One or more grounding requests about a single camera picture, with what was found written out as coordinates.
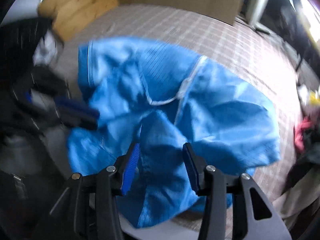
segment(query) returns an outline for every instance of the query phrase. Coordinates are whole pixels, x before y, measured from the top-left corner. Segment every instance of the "yellow object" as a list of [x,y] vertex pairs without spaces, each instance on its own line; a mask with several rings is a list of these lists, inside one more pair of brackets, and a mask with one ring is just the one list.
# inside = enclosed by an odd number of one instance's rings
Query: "yellow object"
[[312,106],[320,106],[320,98],[318,98],[318,93],[315,93],[313,91],[310,92],[309,104]]
[[68,41],[89,23],[118,5],[118,0],[43,0],[38,12],[43,17],[55,19],[53,30],[63,41]]

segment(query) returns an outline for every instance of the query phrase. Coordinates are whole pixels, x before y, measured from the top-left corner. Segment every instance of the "blue gripper pad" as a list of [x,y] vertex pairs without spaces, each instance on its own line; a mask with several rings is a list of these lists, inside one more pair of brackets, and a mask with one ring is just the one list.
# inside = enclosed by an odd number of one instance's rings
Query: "blue gripper pad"
[[73,99],[68,99],[65,97],[55,97],[54,102],[57,107],[64,106],[69,108],[70,110],[79,111],[84,114],[90,115],[95,119],[99,119],[100,112],[97,109],[90,108],[83,102],[73,100]]
[[136,143],[123,173],[123,182],[121,187],[121,192],[123,196],[127,194],[128,190],[131,187],[131,183],[134,177],[134,172],[136,170],[139,157],[140,157],[140,145],[139,143]]

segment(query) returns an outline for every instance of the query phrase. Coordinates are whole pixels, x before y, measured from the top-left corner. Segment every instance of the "metal screw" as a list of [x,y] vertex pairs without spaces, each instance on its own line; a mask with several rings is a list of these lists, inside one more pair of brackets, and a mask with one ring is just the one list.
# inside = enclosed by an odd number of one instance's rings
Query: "metal screw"
[[241,178],[248,180],[248,179],[250,179],[250,175],[248,173],[242,173]]
[[108,172],[114,172],[114,171],[116,171],[116,167],[113,166],[113,165],[108,166],[108,167],[107,167],[107,171],[108,171]]
[[206,169],[207,171],[216,171],[216,167],[213,166],[213,165],[208,165],[208,166],[206,166],[205,169]]
[[71,176],[72,179],[80,179],[80,177],[81,177],[80,173],[74,173]]

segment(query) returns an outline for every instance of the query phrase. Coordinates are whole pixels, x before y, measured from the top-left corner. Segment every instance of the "blue cloth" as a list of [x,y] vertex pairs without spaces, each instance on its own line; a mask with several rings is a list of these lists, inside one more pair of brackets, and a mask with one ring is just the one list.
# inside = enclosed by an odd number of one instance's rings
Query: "blue cloth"
[[138,170],[119,211],[137,228],[204,209],[191,190],[182,145],[231,175],[280,159],[272,103],[222,65],[180,46],[133,37],[79,47],[79,87],[99,129],[73,129],[74,172],[94,174],[140,142]]

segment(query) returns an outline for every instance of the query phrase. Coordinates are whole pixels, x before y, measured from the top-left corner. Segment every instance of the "pink cloth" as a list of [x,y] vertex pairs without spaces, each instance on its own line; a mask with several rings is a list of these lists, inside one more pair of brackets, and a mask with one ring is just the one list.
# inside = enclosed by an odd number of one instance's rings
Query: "pink cloth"
[[296,125],[293,129],[294,132],[294,146],[298,153],[304,152],[304,145],[303,145],[303,137],[302,132],[312,126],[312,122],[308,117],[305,117],[302,123]]

